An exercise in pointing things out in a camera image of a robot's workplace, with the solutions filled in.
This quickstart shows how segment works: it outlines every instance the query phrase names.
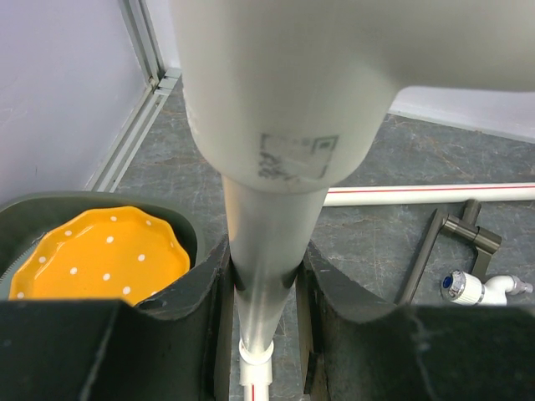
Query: white plastic tube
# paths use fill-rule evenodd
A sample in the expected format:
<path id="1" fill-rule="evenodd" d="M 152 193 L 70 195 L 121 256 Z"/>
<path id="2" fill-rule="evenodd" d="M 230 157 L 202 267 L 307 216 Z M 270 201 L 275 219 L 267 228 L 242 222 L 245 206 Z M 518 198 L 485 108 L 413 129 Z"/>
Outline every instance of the white plastic tube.
<path id="1" fill-rule="evenodd" d="M 331 188 L 325 198 L 324 206 L 453 203 L 468 199 L 477 199 L 481 202 L 533 201 L 535 200 L 535 182 Z"/>
<path id="2" fill-rule="evenodd" d="M 245 401 L 269 401 L 273 381 L 271 356 L 273 341 L 263 353 L 250 353 L 240 339 L 240 384 Z"/>

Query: white pipe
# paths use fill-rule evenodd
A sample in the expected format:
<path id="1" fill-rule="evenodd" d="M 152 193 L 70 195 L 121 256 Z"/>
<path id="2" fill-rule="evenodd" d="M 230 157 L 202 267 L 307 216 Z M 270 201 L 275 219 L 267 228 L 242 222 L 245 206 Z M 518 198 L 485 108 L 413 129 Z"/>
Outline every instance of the white pipe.
<path id="1" fill-rule="evenodd" d="M 240 339 L 240 384 L 245 401 L 269 401 L 269 385 L 273 381 L 271 356 L 273 341 L 263 353 L 250 353 Z"/>
<path id="2" fill-rule="evenodd" d="M 442 296 L 460 305 L 507 305 L 510 295 L 533 292 L 533 285 L 516 276 L 494 276 L 485 284 L 472 274 L 455 270 L 442 281 Z"/>
<path id="3" fill-rule="evenodd" d="M 331 188 L 325 198 L 324 206 L 454 203 L 469 199 L 477 199 L 481 202 L 533 201 L 535 200 L 535 182 Z"/>

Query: gray metal bar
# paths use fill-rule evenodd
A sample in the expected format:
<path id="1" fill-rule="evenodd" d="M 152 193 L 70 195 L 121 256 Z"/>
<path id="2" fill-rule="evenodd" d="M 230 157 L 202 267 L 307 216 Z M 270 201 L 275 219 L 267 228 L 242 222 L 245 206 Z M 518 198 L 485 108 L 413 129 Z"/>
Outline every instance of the gray metal bar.
<path id="1" fill-rule="evenodd" d="M 477 257 L 476 262 L 474 263 L 473 268 L 471 269 L 471 274 L 474 277 L 479 278 L 480 280 L 484 281 L 485 277 L 487 276 L 487 269 L 488 265 L 491 263 L 492 254 L 483 251 L 481 248 L 477 249 Z"/>
<path id="2" fill-rule="evenodd" d="M 421 276 L 424 274 L 425 265 L 427 264 L 429 256 L 431 255 L 431 251 L 433 250 L 433 246 L 435 245 L 436 238 L 446 223 L 446 220 L 447 215 L 437 209 L 435 211 L 435 215 L 433 216 L 431 225 L 429 226 L 429 230 L 425 235 L 424 242 L 422 243 L 420 251 L 418 252 L 418 258 L 416 259 L 416 262 L 410 271 L 410 275 L 405 283 L 403 292 L 397 301 L 399 305 L 412 302 L 412 298 L 416 293 L 416 288 L 418 288 L 418 284 L 420 283 Z"/>
<path id="3" fill-rule="evenodd" d="M 120 0 L 119 5 L 143 74 L 158 82 L 165 70 L 144 0 Z"/>
<path id="4" fill-rule="evenodd" d="M 482 203 L 475 199 L 466 201 L 465 210 L 462 214 L 462 220 L 472 226 L 476 225 L 479 212 L 482 210 Z"/>

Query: floor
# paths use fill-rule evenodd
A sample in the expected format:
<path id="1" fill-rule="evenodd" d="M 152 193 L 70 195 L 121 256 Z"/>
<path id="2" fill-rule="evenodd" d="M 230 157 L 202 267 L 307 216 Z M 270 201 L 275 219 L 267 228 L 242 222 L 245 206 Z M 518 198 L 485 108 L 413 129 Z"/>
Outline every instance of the floor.
<path id="1" fill-rule="evenodd" d="M 427 185 L 535 181 L 535 145 L 387 115 L 364 163 L 339 186 Z M 226 231 L 222 183 L 191 138 L 181 85 L 150 129 L 119 184 L 118 192 L 175 201 L 201 223 L 206 246 Z M 461 214 L 462 205 L 324 208 L 313 241 L 346 275 L 385 300 L 394 301 L 415 248 L 436 207 Z M 503 238 L 489 274 L 510 273 L 535 282 L 535 202 L 483 205 L 478 225 Z M 449 271 L 470 266 L 468 247 L 441 236 L 415 302 L 439 304 L 439 282 Z M 534 303 L 535 294 L 510 298 Z M 234 314 L 234 344 L 239 330 Z M 271 399 L 302 395 L 295 293 L 288 299 L 274 338 Z M 242 399 L 232 352 L 231 400 Z"/>

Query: orange polka dot plate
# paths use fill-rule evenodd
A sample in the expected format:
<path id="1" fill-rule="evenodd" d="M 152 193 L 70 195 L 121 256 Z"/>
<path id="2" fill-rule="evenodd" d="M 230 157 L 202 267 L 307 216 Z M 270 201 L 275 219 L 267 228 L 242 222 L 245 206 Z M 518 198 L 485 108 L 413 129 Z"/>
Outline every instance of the orange polka dot plate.
<path id="1" fill-rule="evenodd" d="M 122 298 L 135 305 L 189 269 L 166 221 L 133 206 L 93 209 L 44 236 L 13 276 L 9 299 Z"/>

